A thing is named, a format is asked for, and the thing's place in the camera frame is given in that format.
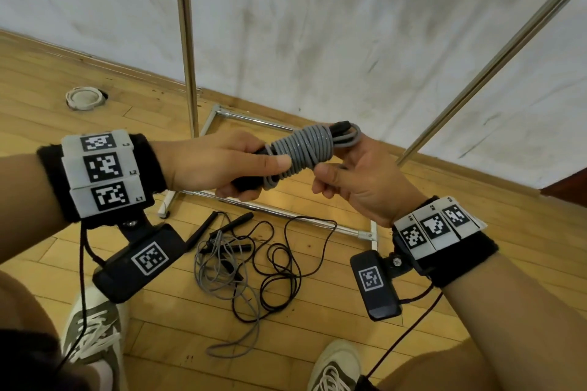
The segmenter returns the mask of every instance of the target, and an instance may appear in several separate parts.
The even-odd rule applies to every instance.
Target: left hand
[[[230,130],[186,141],[151,142],[170,190],[216,189],[216,196],[241,201],[259,197],[260,188],[239,192],[239,176],[270,176],[290,168],[288,155],[254,155],[265,143],[243,130]]]

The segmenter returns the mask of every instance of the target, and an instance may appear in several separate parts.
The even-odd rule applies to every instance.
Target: white shoelace
[[[322,371],[322,377],[312,391],[351,391],[348,385],[338,375],[338,370],[333,365],[328,365]]]
[[[86,333],[80,340],[74,353],[71,355],[71,358],[69,359],[71,363],[74,363],[79,359],[85,359],[87,357],[90,357],[97,352],[107,350],[113,344],[120,341],[120,332],[118,332],[116,328],[112,327],[114,322],[112,322],[110,325],[104,324],[106,318],[103,317],[103,315],[105,313],[107,313],[107,311],[100,311],[95,314],[87,316]],[[81,332],[83,327],[83,319],[78,320],[77,324],[80,325],[77,331]],[[111,327],[113,333],[110,335],[106,335],[106,332]],[[70,343],[65,352],[69,352],[72,343]]]

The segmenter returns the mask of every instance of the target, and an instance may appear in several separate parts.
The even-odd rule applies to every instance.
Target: baseboard
[[[48,42],[40,41],[33,37],[17,34],[11,31],[0,30],[0,39],[10,41],[20,46],[27,46],[28,48],[36,51],[43,51],[45,53],[57,55],[66,59],[75,60],[82,64],[98,67],[132,79],[138,79],[140,81],[152,83],[166,90],[183,93],[184,95],[186,93],[185,84],[180,81],[176,81],[175,79],[171,79],[138,68],[129,67],[127,65],[121,65],[115,62],[106,61],[96,56],[81,53],[79,51],[64,48],[62,46],[56,46]],[[254,115],[263,116],[265,118],[273,119],[278,122],[283,122],[285,124],[293,125],[296,127],[303,127],[315,122],[306,118],[301,118],[300,116],[285,113],[260,104],[255,104],[254,102],[250,102],[248,100],[235,98],[233,96],[225,95],[223,93],[219,93],[213,90],[199,88],[198,91],[198,95],[204,99],[212,100],[214,102],[217,102],[228,107],[243,110]],[[405,151],[404,148],[395,146],[393,144],[386,143],[386,146],[389,149],[389,152],[396,156],[401,155]],[[422,155],[421,153],[418,153],[414,156],[414,158],[412,158],[412,160],[423,165],[435,167],[446,172],[451,172],[458,176],[477,180],[512,192],[522,193],[524,195],[529,196],[540,195],[540,191],[535,188],[523,186],[512,181],[508,181],[493,175],[489,175],[487,173],[479,172],[478,170],[459,166],[458,164],[443,161],[432,156]]]

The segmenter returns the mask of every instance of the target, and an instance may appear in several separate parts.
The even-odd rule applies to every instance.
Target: shoe
[[[123,345],[128,327],[128,305],[115,305],[94,285],[86,288],[87,329],[69,357],[69,363],[89,365],[105,360],[112,368],[113,391],[127,391],[123,365]],[[82,298],[79,296],[61,340],[65,356],[83,329]]]
[[[335,340],[316,361],[308,391],[352,391],[360,375],[361,362],[355,347],[346,340]]]

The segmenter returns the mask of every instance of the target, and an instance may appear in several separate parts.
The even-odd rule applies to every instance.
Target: gray wire
[[[246,331],[246,333],[237,340],[224,343],[216,343],[206,348],[206,354],[210,357],[220,359],[236,359],[242,357],[252,349],[254,349],[260,334],[260,298],[257,292],[248,283],[248,273],[246,271],[246,264],[239,260],[230,245],[234,238],[225,236],[222,232],[218,232],[215,240],[212,242],[212,251],[209,254],[201,254],[202,249],[207,246],[207,241],[200,241],[195,248],[194,257],[194,276],[195,282],[202,291],[209,295],[213,295],[221,300],[232,300],[233,298],[242,298],[251,310],[255,317],[255,323]],[[223,257],[232,264],[233,271],[229,274],[220,263],[220,253],[223,250]],[[239,254],[243,257],[242,248]],[[235,280],[236,273],[240,270],[243,280]],[[257,305],[255,308],[249,299],[245,296],[245,291],[249,291],[253,295],[254,301]],[[226,348],[236,347],[241,342],[254,334],[253,342],[243,351],[239,353],[225,354],[222,351]]]
[[[330,128],[326,125],[309,125],[271,144],[266,144],[265,148],[269,155],[289,155],[292,165],[287,172],[279,175],[277,181],[271,176],[265,176],[263,187],[269,190],[277,186],[279,180],[295,175],[305,168],[313,170],[318,163],[330,160],[335,148],[354,146],[360,140],[361,130],[353,123],[351,126],[352,129],[348,133],[333,138]]]

